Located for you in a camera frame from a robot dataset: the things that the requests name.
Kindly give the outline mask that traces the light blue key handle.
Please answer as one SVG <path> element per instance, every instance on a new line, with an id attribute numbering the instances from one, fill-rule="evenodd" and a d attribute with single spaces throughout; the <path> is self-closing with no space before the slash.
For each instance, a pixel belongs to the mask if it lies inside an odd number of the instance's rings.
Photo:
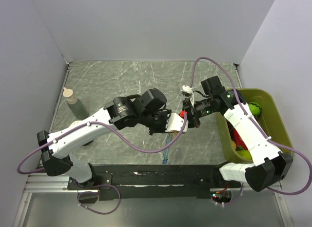
<path id="1" fill-rule="evenodd" d="M 168 160 L 168 152 L 169 152 L 169 148 L 166 148 L 166 149 L 163 151 L 163 160 L 164 160 L 164 159 L 167 159 L 167 160 Z"/>

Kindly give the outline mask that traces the metal keyring with small rings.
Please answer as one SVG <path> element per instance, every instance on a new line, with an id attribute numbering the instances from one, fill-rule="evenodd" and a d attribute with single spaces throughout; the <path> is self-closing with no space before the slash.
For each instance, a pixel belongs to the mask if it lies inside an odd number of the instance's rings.
<path id="1" fill-rule="evenodd" d="M 175 138 L 175 136 L 176 136 L 177 134 L 178 134 L 177 132 L 171 132 L 171 133 L 169 133 L 168 136 L 167 136 L 166 144 L 169 144 L 169 143 Z"/>

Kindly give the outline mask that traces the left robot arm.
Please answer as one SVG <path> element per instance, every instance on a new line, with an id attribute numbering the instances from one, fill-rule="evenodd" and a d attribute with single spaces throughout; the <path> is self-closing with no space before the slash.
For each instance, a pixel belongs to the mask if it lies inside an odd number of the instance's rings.
<path id="1" fill-rule="evenodd" d="M 97 180 L 92 165 L 80 161 L 72 152 L 104 134 L 138 124 L 147 127 L 151 135 L 165 133 L 172 116 L 166 102 L 158 89 L 149 89 L 142 95 L 116 97 L 80 123 L 46 134 L 40 141 L 50 143 L 41 154 L 45 172 L 48 176 L 66 174 L 84 188 L 93 188 Z"/>

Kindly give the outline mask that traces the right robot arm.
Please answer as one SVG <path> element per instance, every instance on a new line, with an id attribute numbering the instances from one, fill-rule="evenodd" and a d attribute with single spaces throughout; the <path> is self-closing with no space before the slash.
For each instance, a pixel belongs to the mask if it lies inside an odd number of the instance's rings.
<path id="1" fill-rule="evenodd" d="M 247 183 L 254 191 L 283 180 L 287 175 L 293 158 L 283 153 L 277 146 L 263 136 L 261 126 L 256 122 L 243 96 L 236 90 L 226 90 L 219 77 L 202 81 L 206 94 L 201 101 L 194 100 L 193 89 L 183 85 L 181 93 L 185 96 L 183 112 L 187 113 L 190 128 L 200 126 L 200 118 L 212 113 L 220 113 L 236 130 L 252 157 L 251 164 L 225 163 L 213 175 L 213 182 L 224 187 L 229 181 Z"/>

